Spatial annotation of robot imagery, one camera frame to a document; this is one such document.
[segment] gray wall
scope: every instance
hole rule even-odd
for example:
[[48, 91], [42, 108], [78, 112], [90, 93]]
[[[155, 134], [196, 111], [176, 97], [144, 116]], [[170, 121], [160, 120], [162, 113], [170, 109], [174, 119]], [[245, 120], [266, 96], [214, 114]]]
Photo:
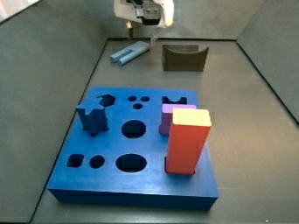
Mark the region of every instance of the gray wall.
[[[236, 39], [265, 0], [174, 0], [174, 24], [160, 38]], [[111, 38], [126, 38], [126, 20], [115, 17], [114, 0], [98, 1], [98, 17]], [[152, 27], [135, 24], [135, 37], [150, 38]]]
[[298, 0], [267, 0], [238, 43], [299, 122], [298, 21]]
[[0, 222], [27, 222], [107, 37], [94, 1], [44, 0], [0, 25]]

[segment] purple block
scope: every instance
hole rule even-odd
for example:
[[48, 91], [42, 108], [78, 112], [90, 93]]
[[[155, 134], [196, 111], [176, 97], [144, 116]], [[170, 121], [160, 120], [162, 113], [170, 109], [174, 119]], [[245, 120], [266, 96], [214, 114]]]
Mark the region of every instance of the purple block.
[[163, 115], [162, 115], [162, 126], [160, 134], [170, 136], [172, 120], [174, 120], [174, 109], [196, 109], [195, 105], [186, 104], [163, 104]]

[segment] red rectangular prism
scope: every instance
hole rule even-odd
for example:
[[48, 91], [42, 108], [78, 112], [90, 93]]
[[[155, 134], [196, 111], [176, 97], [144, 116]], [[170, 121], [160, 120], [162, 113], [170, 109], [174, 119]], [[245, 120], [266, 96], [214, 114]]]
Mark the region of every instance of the red rectangular prism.
[[166, 171], [192, 175], [211, 130], [207, 109], [175, 108], [166, 157]]

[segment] blue shape sorter board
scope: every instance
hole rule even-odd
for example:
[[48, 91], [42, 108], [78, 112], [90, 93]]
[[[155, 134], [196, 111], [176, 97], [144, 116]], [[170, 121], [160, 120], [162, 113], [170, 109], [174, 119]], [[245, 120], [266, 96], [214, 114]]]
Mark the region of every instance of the blue shape sorter board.
[[188, 89], [94, 87], [78, 108], [104, 105], [107, 130], [91, 135], [76, 117], [48, 190], [60, 202], [210, 210], [219, 197], [208, 145], [192, 175], [168, 174], [163, 103], [199, 107]]

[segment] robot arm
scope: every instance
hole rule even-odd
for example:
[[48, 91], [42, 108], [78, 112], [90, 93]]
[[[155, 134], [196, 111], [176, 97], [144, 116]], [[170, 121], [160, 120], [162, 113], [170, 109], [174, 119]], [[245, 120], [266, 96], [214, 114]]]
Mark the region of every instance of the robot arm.
[[166, 28], [174, 23], [174, 0], [115, 0], [115, 13], [143, 25]]
[[154, 0], [163, 7], [163, 21], [164, 27], [174, 23], [174, 0]]

